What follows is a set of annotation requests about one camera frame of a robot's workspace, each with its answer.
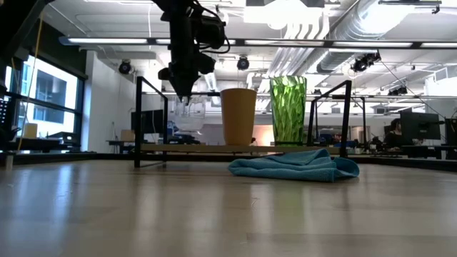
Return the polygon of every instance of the wooden shelf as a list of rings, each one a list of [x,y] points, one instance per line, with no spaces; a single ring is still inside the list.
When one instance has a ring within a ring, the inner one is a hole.
[[[339,154],[340,148],[336,147],[310,147],[310,146],[206,146],[206,145],[157,145],[144,143],[142,151],[169,151],[184,153],[293,153],[301,151],[315,151],[327,149],[330,154]]]

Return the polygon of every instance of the wooden floor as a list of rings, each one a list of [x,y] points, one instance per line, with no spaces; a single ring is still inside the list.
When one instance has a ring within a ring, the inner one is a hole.
[[[226,166],[0,171],[0,256],[457,256],[457,173],[362,165],[330,184]]]

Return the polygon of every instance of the textured green vase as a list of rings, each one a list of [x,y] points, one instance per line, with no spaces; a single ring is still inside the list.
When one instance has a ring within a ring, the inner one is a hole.
[[[303,145],[306,79],[302,76],[271,79],[270,95],[275,145]]]

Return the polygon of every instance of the tan cup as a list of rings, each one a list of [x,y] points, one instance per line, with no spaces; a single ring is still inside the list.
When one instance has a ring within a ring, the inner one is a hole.
[[[227,146],[248,146],[251,143],[256,98],[257,92],[251,89],[221,91],[222,124]]]

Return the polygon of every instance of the blue towel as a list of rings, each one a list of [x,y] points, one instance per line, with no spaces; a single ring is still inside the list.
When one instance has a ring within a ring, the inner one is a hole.
[[[238,159],[230,163],[228,169],[236,176],[321,182],[356,178],[360,172],[357,163],[338,157],[332,160],[326,149],[251,160]]]

